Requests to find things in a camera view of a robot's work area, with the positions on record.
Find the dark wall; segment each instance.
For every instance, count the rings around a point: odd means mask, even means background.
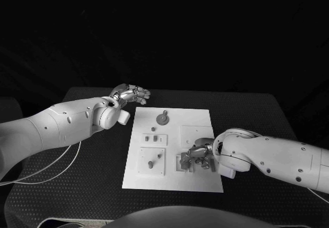
[[[326,146],[326,6],[48,6],[2,17],[0,96],[25,116],[73,86],[270,93],[300,140]]]

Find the table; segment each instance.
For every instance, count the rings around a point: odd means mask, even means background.
[[[152,90],[148,107],[210,109],[214,134],[243,128],[263,135],[296,140],[285,113],[270,94]],[[65,101],[107,96],[111,88],[74,87]],[[329,204],[311,191],[273,179],[251,166],[236,179],[223,177],[225,193],[122,189],[137,103],[124,110],[132,117],[83,141],[81,152],[67,172],[39,185],[16,184],[6,201],[10,228],[34,228],[48,218],[116,220],[135,211],[159,206],[223,209],[275,225],[329,226]],[[54,177],[68,166],[78,144],[60,162],[29,179]],[[31,157],[22,177],[45,167],[65,148]]]

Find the cable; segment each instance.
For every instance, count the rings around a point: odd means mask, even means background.
[[[28,175],[26,177],[22,177],[22,178],[18,179],[18,180],[0,182],[0,186],[8,185],[8,184],[13,184],[13,183],[16,183],[18,181],[25,180],[26,178],[29,178],[29,177],[35,176],[38,173],[41,173],[45,169],[48,169],[48,168],[57,163],[57,161],[62,158],[62,156],[64,156],[65,153],[68,152],[70,148],[71,148],[71,146],[67,148],[65,152],[64,152],[62,155],[58,157],[58,159],[57,159],[57,160],[55,160],[55,161],[54,161],[42,170],[39,170],[39,171],[35,172],[34,174]]]
[[[326,203],[329,203],[309,188],[308,188],[308,190],[326,202]]]
[[[18,183],[18,184],[42,184],[42,183],[51,181],[52,179],[55,179],[60,175],[62,175],[62,173],[64,173],[64,172],[68,170],[68,168],[71,167],[71,165],[73,165],[73,163],[74,163],[74,161],[75,161],[75,159],[77,159],[80,150],[81,150],[81,143],[80,143],[80,148],[78,148],[78,151],[77,151],[77,154],[75,154],[75,157],[74,157],[73,162],[70,163],[68,167],[62,170],[62,172],[61,172],[58,175],[55,175],[51,179],[48,179],[48,180],[42,181],[42,182],[36,182],[36,183],[28,183],[28,182],[16,182],[16,183]]]

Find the white board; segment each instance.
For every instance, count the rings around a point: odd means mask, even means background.
[[[168,111],[169,123],[161,126],[156,117],[163,110]],[[165,143],[153,142],[153,135],[161,136]],[[181,153],[188,151],[198,138],[214,138],[208,110],[137,107],[123,188],[224,192],[218,162],[215,162],[217,172],[204,170],[195,163],[187,171],[178,167]],[[192,141],[192,143],[187,145],[182,140]]]

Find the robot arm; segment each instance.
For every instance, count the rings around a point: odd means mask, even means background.
[[[0,124],[0,180],[10,168],[29,156],[52,148],[77,144],[119,122],[126,125],[130,114],[126,102],[146,104],[149,90],[122,84],[110,96],[52,105],[29,118]]]
[[[254,164],[270,177],[329,193],[329,151],[302,142],[262,136],[243,129],[230,129],[214,140],[197,140],[181,160],[214,155],[221,175],[234,178],[236,171],[246,172]]]

